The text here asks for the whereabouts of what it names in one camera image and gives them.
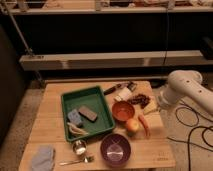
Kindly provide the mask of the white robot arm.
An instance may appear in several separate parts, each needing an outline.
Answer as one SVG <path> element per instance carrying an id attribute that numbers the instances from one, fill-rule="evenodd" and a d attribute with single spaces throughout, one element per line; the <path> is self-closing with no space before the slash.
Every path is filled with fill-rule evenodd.
<path id="1" fill-rule="evenodd" d="M 168 109 L 187 96 L 213 116 L 213 92 L 203 87 L 202 81 L 202 75 L 195 70 L 171 72 L 166 87 L 157 96 L 158 105 Z"/>

